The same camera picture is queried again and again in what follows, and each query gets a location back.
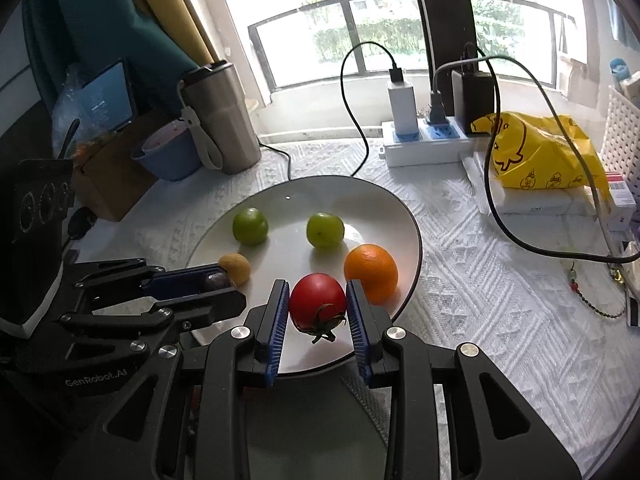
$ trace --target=brown box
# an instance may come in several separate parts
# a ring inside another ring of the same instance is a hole
[[[82,205],[99,218],[121,220],[158,179],[132,160],[131,150],[168,122],[166,115],[153,110],[89,152],[71,177],[71,186]]]

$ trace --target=metal screw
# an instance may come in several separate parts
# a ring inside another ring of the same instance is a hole
[[[391,328],[386,329],[386,335],[391,339],[403,339],[404,336],[406,336],[406,332],[404,331],[404,328],[392,326]]]
[[[460,351],[467,357],[476,357],[480,353],[480,349],[473,343],[464,343]]]
[[[132,352],[142,352],[146,348],[146,343],[144,341],[140,341],[140,339],[136,339],[129,343],[129,348],[131,348]]]
[[[245,326],[236,326],[231,329],[231,337],[235,339],[244,339],[245,337],[249,337],[251,330],[249,330]]]
[[[158,350],[158,355],[162,359],[171,359],[178,353],[178,349],[173,345],[164,345],[161,346]]]

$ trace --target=window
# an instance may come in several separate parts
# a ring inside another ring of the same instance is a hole
[[[271,92],[337,78],[359,41],[384,44],[408,71],[428,68],[416,0],[227,0],[245,50],[253,52]],[[364,46],[347,75],[389,69],[384,52]]]
[[[471,4],[478,46],[486,54],[517,58],[540,82],[557,87],[562,55],[586,63],[582,0],[471,0]],[[507,61],[496,60],[493,65],[501,75],[527,78]]]

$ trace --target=tablecloth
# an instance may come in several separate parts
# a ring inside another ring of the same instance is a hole
[[[371,156],[358,177],[407,204],[424,253],[418,285],[396,324],[440,346],[478,344],[587,474],[636,409],[640,332],[627,327],[625,317],[607,320],[588,309],[569,289],[561,260],[527,253],[507,240],[478,212],[461,164],[389,169],[377,156],[380,142],[369,139]],[[353,139],[279,147],[292,155],[293,177],[349,174],[364,154],[361,141]],[[80,261],[143,257],[167,269],[184,267],[225,211],[285,179],[284,157],[263,151],[260,163],[235,176],[202,169],[181,182],[158,182],[119,223],[98,221],[76,245]],[[518,215],[506,222],[545,248],[604,252],[591,218]],[[622,308],[623,293],[606,266],[577,262],[575,268],[592,303],[611,313]],[[357,394],[362,385],[351,389]],[[375,418],[378,408],[366,408]],[[441,395],[438,414],[446,448]],[[448,460],[443,451],[443,478]]]

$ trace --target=yellow fruit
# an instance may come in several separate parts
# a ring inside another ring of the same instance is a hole
[[[218,265],[226,270],[229,278],[233,280],[236,286],[242,285],[251,275],[251,265],[242,254],[228,253],[220,256]]]
[[[369,302],[380,304],[388,300],[398,286],[398,266],[382,247],[363,244],[347,254],[344,279],[360,280]]]

